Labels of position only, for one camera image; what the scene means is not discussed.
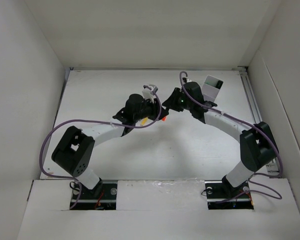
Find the yellow highlighter marker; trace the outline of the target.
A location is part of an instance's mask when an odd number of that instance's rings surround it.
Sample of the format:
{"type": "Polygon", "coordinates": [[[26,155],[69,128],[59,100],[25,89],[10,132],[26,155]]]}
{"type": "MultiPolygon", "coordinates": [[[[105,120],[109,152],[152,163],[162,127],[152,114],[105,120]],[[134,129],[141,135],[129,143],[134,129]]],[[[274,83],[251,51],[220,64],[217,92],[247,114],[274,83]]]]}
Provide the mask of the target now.
{"type": "Polygon", "coordinates": [[[223,83],[224,83],[224,82],[223,82],[222,80],[218,80],[217,83],[216,83],[216,85],[215,85],[215,88],[217,88],[217,89],[220,90],[221,87],[222,87],[222,85],[223,85],[223,83]]]}

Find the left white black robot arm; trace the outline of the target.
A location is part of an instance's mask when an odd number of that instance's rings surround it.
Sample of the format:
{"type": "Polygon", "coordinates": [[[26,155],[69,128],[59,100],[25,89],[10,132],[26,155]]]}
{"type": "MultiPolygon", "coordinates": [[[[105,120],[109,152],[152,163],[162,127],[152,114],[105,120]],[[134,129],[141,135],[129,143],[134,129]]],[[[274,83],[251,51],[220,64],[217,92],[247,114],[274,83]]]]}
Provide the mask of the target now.
{"type": "Polygon", "coordinates": [[[51,159],[71,177],[80,181],[88,197],[97,198],[101,194],[103,181],[89,168],[94,147],[127,135],[137,126],[137,122],[145,118],[162,120],[168,114],[157,98],[151,100],[140,94],[131,94],[125,106],[112,117],[109,124],[99,123],[86,129],[68,127],[51,159]]]}

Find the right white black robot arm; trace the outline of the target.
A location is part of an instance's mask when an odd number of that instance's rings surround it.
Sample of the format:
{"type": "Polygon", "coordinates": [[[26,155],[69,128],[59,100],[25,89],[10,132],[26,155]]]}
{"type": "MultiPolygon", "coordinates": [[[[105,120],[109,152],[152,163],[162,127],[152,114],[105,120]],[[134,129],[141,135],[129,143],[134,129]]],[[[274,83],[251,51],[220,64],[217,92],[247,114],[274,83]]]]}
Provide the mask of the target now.
{"type": "Polygon", "coordinates": [[[279,154],[272,131],[263,121],[258,124],[245,122],[218,110],[217,104],[209,101],[197,82],[184,77],[181,87],[176,87],[162,103],[167,110],[187,110],[193,118],[215,127],[235,139],[240,145],[240,161],[222,178],[221,191],[225,201],[236,198],[244,183],[279,154]]]}

